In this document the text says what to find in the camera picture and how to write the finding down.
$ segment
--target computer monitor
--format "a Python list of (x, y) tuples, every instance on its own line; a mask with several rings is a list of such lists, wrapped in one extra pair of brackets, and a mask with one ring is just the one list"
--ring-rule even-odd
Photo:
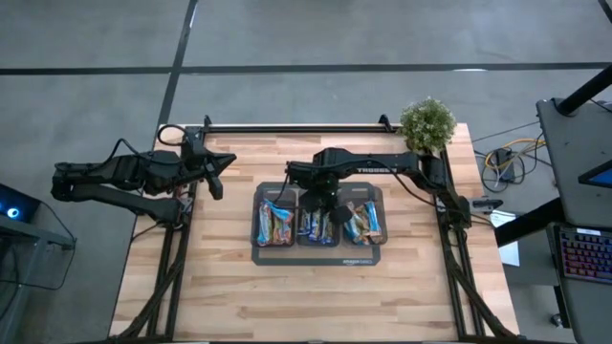
[(608, 161), (578, 177), (579, 183), (612, 188), (612, 161)]

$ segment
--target potted plant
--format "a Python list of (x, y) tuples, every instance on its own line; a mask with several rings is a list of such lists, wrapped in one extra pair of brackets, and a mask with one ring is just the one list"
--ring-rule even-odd
[(426, 154), (443, 150), (457, 126), (448, 107), (431, 97), (404, 108), (400, 123), (398, 134), (405, 137), (408, 149)]

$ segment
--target rgb keyboard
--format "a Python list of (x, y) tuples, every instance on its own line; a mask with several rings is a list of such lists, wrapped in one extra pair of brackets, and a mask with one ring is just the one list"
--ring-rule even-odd
[(583, 234), (575, 229), (559, 233), (566, 277), (612, 283), (612, 236)]

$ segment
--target blue light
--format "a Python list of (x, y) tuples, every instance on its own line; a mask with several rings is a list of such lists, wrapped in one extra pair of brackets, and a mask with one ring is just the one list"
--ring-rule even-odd
[(17, 216), (19, 216), (19, 209), (17, 208), (11, 208), (7, 211), (7, 215), (11, 218), (14, 219)]

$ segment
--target butcher block tabletop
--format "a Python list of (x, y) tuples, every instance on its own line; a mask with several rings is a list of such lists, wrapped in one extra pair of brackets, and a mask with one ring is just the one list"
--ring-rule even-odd
[[(175, 129), (163, 134), (170, 142), (181, 137)], [(286, 161), (311, 161), (326, 147), (361, 154), (406, 150), (402, 137), (393, 134), (207, 135), (208, 150), (231, 152), (237, 159), (221, 175), (222, 200), (212, 199), (206, 183), (197, 188), (175, 340), (457, 339), (434, 209), (406, 193), (391, 175), (354, 175), (343, 181), (372, 183), (382, 191), (388, 241), (376, 266), (258, 266), (251, 260), (255, 188), (263, 182), (282, 183)], [(178, 147), (156, 142), (155, 149)], [(467, 124), (458, 124), (447, 150), (457, 193), (481, 197)], [(411, 190), (430, 199), (409, 178), (402, 178)], [(152, 225), (151, 219), (140, 217), (134, 233)], [(178, 243), (180, 234), (175, 235)], [(518, 333), (492, 229), (474, 224), (468, 235), (478, 292), (502, 323)], [(164, 229), (156, 228), (131, 245), (111, 335), (123, 331), (152, 294), (163, 240)], [(169, 294), (161, 306), (159, 332), (164, 330)], [(468, 299), (462, 295), (468, 333), (473, 333)]]

